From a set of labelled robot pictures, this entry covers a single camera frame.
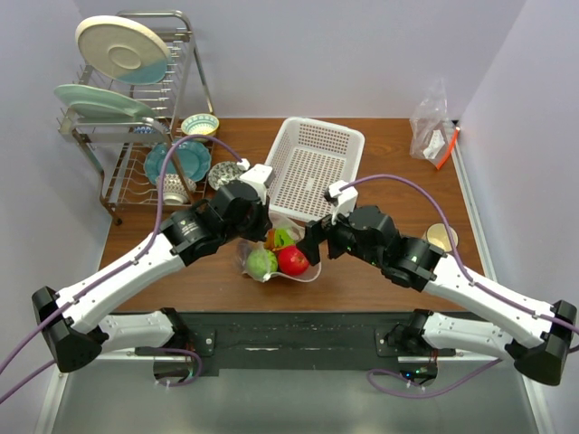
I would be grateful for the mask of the red apple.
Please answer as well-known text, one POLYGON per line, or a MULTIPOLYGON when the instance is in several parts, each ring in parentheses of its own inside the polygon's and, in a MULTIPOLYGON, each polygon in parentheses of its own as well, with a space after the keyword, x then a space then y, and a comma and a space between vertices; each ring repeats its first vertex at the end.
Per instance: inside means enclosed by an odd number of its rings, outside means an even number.
POLYGON ((303 274, 310 264, 305 255, 295 246, 291 245, 279 251, 279 270, 289 276, 295 277, 303 274))

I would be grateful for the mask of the green leafy toy fruit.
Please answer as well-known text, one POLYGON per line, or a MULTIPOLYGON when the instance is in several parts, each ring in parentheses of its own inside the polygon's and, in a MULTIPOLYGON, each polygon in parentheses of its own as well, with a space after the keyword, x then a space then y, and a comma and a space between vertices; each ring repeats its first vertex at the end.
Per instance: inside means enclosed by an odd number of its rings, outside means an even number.
POLYGON ((274 232, 274 248, 277 250, 284 249, 294 245, 295 241, 285 229, 276 229, 274 232))

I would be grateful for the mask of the clear polka dot zip bag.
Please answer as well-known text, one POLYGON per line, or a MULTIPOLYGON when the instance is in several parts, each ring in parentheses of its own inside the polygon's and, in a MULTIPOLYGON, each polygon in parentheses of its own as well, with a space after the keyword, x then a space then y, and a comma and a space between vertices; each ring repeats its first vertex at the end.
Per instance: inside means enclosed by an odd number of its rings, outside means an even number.
POLYGON ((321 264, 311 265, 297 249, 305 229, 280 214, 271 213, 270 220, 272 228, 267 232, 266 241, 238 242, 236 263, 240 272, 261 283, 277 277, 300 283, 316 280, 321 264))

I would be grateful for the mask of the brown orange fruit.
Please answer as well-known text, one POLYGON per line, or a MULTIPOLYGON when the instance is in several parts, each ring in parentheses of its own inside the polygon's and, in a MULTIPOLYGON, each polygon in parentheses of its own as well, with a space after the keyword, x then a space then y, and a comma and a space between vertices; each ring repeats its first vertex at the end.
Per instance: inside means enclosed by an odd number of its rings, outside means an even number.
POLYGON ((264 248, 266 250, 274 250, 276 248, 276 241, 275 241, 275 229, 271 229, 268 231, 266 241, 264 242, 264 248))

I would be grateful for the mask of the green custard apple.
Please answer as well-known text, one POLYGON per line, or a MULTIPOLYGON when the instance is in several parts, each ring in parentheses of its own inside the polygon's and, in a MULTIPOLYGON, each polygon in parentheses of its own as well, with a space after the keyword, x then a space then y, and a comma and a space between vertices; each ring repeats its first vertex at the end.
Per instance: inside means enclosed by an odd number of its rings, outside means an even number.
POLYGON ((270 250, 253 250, 245 264, 246 272, 253 278, 264 280, 278 270, 278 261, 270 250))

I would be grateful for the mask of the white perforated plastic basket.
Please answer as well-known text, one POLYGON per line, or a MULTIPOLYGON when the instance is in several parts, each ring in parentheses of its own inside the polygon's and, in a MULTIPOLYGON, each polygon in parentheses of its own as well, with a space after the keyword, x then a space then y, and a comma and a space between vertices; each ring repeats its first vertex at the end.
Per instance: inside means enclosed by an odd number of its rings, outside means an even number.
POLYGON ((265 164, 273 169, 270 210, 300 222, 330 213, 324 199, 336 181, 356 179, 365 136, 352 128, 312 118, 286 118, 265 164))

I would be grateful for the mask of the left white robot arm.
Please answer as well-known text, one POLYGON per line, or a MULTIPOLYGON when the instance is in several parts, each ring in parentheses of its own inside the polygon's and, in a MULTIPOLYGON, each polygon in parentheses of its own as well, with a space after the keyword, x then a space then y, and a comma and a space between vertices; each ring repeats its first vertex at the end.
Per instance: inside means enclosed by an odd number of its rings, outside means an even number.
POLYGON ((112 311, 237 238, 263 241, 271 226, 265 184, 235 180, 212 199, 173 212, 137 247, 94 275, 60 291, 37 290, 34 313, 59 370, 71 373, 102 353, 131 347, 181 353, 192 337, 173 308, 128 316, 112 311))

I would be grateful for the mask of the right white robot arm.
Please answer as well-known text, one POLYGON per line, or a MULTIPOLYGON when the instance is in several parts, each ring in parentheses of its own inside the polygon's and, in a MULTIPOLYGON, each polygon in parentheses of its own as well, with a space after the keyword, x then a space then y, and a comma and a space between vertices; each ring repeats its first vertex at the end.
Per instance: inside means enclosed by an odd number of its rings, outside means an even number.
POLYGON ((511 361, 519 373, 544 385, 561 382, 571 352, 575 306, 534 300, 461 268, 444 250, 402 235, 375 206, 307 223, 298 248, 312 265, 320 261, 321 243, 327 244, 331 259, 348 254, 379 269, 397 286, 445 298, 476 315, 469 320, 417 309, 408 324, 382 335, 388 346, 415 355, 466 350, 511 361))

